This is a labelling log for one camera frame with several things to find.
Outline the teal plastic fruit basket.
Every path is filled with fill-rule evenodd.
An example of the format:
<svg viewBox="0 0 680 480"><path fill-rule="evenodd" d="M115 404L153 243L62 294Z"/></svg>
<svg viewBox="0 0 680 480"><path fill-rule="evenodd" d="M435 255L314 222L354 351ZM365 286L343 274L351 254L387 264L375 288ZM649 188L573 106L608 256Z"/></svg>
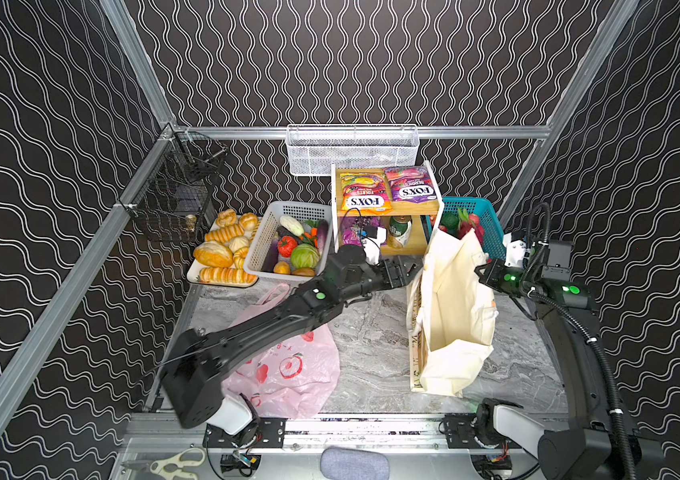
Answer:
<svg viewBox="0 0 680 480"><path fill-rule="evenodd" d="M504 260L506 246L503 243L504 231L495 213L492 203L483 198L474 197L444 197L444 211L438 230L442 230L457 238L459 226L458 209L466 208L470 213L477 214L485 230L482 248L492 259Z"/></svg>

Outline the pink plastic grocery bag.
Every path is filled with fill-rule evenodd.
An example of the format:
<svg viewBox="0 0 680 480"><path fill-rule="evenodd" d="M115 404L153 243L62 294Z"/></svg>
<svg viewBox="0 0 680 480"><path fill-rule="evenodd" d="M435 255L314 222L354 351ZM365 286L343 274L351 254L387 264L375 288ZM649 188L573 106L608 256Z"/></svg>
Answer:
<svg viewBox="0 0 680 480"><path fill-rule="evenodd" d="M262 417L305 419L320 413L339 377L339 350L324 325L256 355L223 381L222 391L245 396Z"/></svg>

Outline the wooden two-tier shelf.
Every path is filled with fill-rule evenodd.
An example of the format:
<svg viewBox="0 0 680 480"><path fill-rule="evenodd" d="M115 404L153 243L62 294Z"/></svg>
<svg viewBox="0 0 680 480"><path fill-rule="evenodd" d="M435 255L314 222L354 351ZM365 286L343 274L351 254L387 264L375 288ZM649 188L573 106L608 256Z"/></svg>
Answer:
<svg viewBox="0 0 680 480"><path fill-rule="evenodd" d="M445 205L432 166L332 167L332 240L359 244L368 258L425 254L427 229Z"/></svg>

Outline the green cabbage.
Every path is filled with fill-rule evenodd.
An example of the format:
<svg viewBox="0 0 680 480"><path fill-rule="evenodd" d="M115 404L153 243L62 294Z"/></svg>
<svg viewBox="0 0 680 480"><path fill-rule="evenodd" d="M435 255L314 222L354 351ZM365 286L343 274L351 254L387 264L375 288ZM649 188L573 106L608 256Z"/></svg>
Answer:
<svg viewBox="0 0 680 480"><path fill-rule="evenodd" d="M292 251L290 263L294 269L315 269L321 257L322 254L316 247L300 244Z"/></svg>

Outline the orange yellow Fox's candy bag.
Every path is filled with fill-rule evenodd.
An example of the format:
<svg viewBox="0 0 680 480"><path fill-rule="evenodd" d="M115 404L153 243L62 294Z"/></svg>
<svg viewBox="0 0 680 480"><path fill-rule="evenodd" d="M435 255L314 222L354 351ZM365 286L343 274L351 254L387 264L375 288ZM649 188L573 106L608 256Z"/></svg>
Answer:
<svg viewBox="0 0 680 480"><path fill-rule="evenodd" d="M342 171L339 181L342 190L340 208L343 211L358 209L361 215L383 215L392 210L382 173Z"/></svg>

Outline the long braided bread loaf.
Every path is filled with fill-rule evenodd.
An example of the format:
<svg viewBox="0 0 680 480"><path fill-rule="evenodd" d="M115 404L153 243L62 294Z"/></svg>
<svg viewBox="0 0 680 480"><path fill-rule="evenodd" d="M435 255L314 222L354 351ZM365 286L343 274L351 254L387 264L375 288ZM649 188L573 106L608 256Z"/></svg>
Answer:
<svg viewBox="0 0 680 480"><path fill-rule="evenodd" d="M236 268L206 267L199 273L199 281L205 284L246 287L258 280L245 270Z"/></svg>

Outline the oval bread roll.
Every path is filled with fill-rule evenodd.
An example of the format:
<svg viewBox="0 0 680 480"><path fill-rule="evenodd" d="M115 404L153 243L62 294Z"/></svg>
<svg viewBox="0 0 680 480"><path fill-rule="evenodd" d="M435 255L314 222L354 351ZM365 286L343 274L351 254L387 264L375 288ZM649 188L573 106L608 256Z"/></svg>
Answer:
<svg viewBox="0 0 680 480"><path fill-rule="evenodd" d="M208 241L195 248L194 258L212 268L230 268L234 264L233 252L224 244Z"/></svg>

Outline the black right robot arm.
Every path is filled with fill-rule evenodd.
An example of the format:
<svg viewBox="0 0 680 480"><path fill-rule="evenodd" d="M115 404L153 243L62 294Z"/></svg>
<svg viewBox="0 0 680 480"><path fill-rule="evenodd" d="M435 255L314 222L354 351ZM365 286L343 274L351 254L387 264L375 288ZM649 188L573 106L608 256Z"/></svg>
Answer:
<svg viewBox="0 0 680 480"><path fill-rule="evenodd" d="M662 447L639 432L618 391L595 303L571 279L571 250L569 242L538 240L519 267L493 260L476 268L482 285L530 307L568 402L566 428L553 430L515 404L486 399L474 421L476 439L517 444L547 479L647 479L662 466Z"/></svg>

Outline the white bread tray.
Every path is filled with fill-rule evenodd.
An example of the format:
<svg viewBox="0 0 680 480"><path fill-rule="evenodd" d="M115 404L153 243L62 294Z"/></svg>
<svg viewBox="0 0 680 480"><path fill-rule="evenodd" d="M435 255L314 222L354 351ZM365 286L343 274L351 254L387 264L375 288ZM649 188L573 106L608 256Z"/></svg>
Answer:
<svg viewBox="0 0 680 480"><path fill-rule="evenodd" d="M186 279L193 284L235 288L253 286L259 278L244 266L261 218L234 209L221 212L193 252Z"/></svg>

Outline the purple Fox's candy bag top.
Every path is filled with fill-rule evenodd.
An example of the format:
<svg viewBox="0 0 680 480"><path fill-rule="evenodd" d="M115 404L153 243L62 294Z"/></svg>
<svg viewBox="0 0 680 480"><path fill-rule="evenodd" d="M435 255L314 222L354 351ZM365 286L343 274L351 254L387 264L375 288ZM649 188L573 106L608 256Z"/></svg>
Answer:
<svg viewBox="0 0 680 480"><path fill-rule="evenodd" d="M425 166L386 168L383 172L393 201L421 204L437 199L431 175Z"/></svg>

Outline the green drink can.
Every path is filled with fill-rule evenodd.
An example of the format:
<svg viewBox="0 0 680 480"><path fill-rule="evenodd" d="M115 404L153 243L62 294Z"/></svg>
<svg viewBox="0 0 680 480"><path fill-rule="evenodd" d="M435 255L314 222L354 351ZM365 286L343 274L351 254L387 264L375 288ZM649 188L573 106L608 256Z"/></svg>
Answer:
<svg viewBox="0 0 680 480"><path fill-rule="evenodd" d="M388 244L401 249L407 246L412 232L411 216L392 216L389 220Z"/></svg>

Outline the grey foam pad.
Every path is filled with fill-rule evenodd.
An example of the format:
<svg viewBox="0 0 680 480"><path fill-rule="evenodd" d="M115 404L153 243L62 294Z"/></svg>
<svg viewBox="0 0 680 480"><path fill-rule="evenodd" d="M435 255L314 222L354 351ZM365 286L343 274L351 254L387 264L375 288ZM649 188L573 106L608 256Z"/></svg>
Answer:
<svg viewBox="0 0 680 480"><path fill-rule="evenodd" d="M320 471L333 480L389 480L391 475L385 455L340 447L330 447L322 453Z"/></svg>

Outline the red tomato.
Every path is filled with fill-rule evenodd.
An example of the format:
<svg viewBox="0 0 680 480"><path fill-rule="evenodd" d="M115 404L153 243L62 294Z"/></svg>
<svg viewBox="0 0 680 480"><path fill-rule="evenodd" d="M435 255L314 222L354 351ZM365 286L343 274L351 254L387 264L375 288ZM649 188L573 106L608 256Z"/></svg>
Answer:
<svg viewBox="0 0 680 480"><path fill-rule="evenodd" d="M290 258L298 245L299 242L296 238L283 236L278 242L278 253L281 257Z"/></svg>

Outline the white plastic vegetable basket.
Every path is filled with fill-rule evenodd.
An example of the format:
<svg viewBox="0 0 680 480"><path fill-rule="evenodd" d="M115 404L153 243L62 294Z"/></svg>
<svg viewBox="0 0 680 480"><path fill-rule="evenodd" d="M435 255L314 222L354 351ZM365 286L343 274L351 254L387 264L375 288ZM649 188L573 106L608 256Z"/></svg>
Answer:
<svg viewBox="0 0 680 480"><path fill-rule="evenodd" d="M244 269L262 279L303 282L324 270L331 240L328 205L278 201L262 217Z"/></svg>

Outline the cream canvas tote bag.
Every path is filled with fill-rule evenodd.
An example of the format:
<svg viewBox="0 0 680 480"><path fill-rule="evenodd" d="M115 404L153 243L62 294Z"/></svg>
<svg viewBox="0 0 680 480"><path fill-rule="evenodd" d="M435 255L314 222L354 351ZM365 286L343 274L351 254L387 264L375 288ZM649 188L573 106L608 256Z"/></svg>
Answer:
<svg viewBox="0 0 680 480"><path fill-rule="evenodd" d="M488 260L474 233L431 237L424 268L407 288L413 392L460 397L493 353L495 295L475 273Z"/></svg>

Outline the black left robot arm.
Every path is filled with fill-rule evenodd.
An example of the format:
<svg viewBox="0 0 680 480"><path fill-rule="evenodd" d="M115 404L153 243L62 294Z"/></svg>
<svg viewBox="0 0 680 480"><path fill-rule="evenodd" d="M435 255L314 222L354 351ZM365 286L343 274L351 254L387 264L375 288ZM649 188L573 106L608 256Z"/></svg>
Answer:
<svg viewBox="0 0 680 480"><path fill-rule="evenodd" d="M212 419L225 402L223 381L256 355L316 330L377 291L411 284L423 267L423 258L411 255L372 265L362 247L345 245L329 254L319 275L274 308L221 331L183 332L159 374L181 427L191 429Z"/></svg>

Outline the pink dragon fruit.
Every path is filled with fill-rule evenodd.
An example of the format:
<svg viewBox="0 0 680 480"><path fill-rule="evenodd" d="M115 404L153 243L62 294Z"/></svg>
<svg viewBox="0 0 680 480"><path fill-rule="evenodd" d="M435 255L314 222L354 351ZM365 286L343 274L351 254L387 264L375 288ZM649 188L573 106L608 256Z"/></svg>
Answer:
<svg viewBox="0 0 680 480"><path fill-rule="evenodd" d="M458 209L459 226L457 238L462 239L468 233L473 232L481 245L484 244L485 230L477 214L470 213L466 208Z"/></svg>

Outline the white handled scissors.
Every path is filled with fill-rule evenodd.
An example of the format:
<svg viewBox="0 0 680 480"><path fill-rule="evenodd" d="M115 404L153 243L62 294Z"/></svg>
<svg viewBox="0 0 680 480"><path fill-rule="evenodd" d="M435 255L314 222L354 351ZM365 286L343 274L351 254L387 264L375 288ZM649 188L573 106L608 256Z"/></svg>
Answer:
<svg viewBox="0 0 680 480"><path fill-rule="evenodd" d="M166 480L198 480L199 475L195 468L202 466L206 461L207 453L204 449L191 447L172 457L153 461L148 471Z"/></svg>

